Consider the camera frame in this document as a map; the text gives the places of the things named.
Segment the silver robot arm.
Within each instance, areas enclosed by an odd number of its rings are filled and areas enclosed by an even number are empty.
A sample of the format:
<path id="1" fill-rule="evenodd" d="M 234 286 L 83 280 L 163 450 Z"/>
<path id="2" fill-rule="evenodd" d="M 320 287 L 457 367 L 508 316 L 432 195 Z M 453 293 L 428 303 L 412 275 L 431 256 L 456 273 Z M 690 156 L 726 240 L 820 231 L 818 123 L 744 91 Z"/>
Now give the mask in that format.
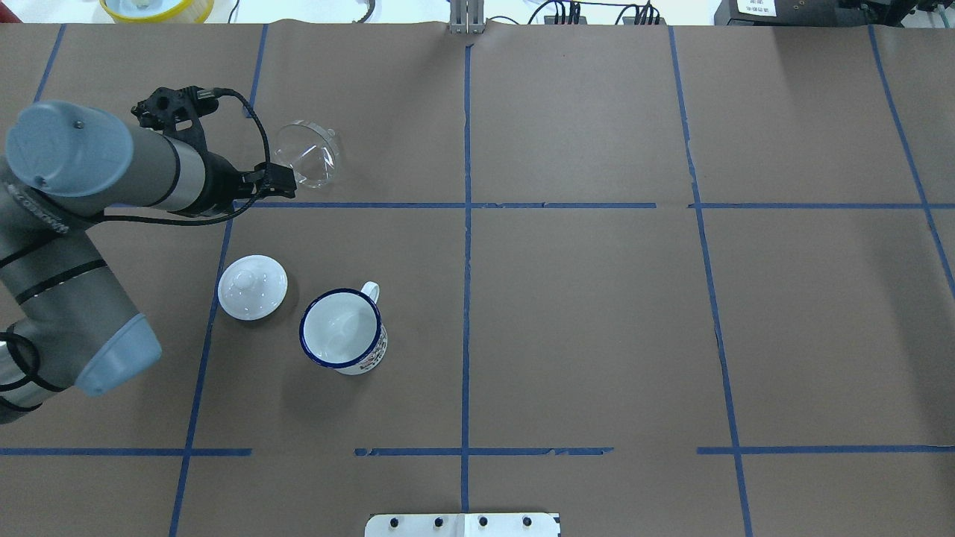
<path id="1" fill-rule="evenodd" d="M 161 350 L 88 236 L 102 223 L 204 227 L 260 198 L 293 198 L 290 167 L 240 171 L 208 149 L 202 116 L 234 89 L 161 87 L 133 106 L 137 126 L 93 107 L 38 101 L 2 155 L 2 284 L 24 318 L 2 329 L 2 422 L 75 387 L 104 395 L 149 369 Z"/>

